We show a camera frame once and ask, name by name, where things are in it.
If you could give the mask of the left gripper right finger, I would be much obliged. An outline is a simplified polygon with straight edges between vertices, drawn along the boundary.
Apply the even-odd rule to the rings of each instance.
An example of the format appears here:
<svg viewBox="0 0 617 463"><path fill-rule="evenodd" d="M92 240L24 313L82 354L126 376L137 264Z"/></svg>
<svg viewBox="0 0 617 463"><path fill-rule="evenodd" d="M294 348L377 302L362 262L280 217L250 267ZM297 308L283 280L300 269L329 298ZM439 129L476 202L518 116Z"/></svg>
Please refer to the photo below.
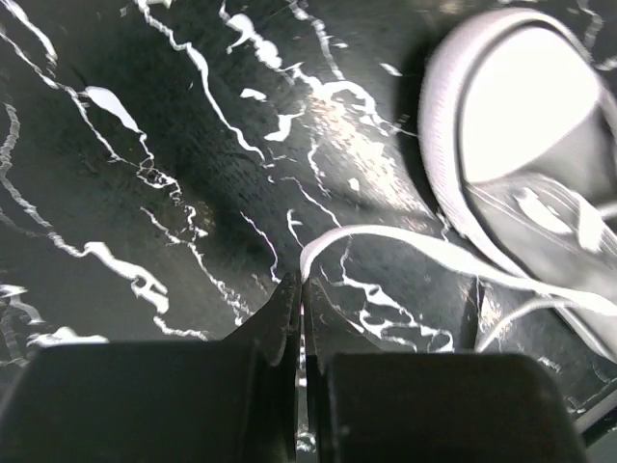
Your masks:
<svg viewBox="0 0 617 463"><path fill-rule="evenodd" d="M308 422L322 462L582 462L550 376L520 354L386 352L303 286Z"/></svg>

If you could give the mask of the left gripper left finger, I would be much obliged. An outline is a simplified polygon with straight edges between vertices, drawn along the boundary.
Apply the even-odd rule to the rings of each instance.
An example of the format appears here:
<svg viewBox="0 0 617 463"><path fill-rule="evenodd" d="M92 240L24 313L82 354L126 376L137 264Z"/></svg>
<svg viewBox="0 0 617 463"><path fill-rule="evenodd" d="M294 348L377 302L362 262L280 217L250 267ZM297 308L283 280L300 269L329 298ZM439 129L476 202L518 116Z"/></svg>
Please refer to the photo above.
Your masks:
<svg viewBox="0 0 617 463"><path fill-rule="evenodd" d="M5 462L292 462L302 280L222 340L47 347L1 404Z"/></svg>

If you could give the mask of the grey sneaker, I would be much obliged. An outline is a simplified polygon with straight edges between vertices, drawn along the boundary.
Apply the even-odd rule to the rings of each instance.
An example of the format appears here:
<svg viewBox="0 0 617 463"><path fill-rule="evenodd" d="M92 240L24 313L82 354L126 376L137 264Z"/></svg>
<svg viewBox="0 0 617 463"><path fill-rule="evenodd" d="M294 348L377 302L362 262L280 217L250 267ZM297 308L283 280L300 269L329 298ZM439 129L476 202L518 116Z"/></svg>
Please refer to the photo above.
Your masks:
<svg viewBox="0 0 617 463"><path fill-rule="evenodd" d="M616 357L616 101L577 37L526 8L477 14L432 56L418 107L433 194L478 251L462 272L532 291Z"/></svg>

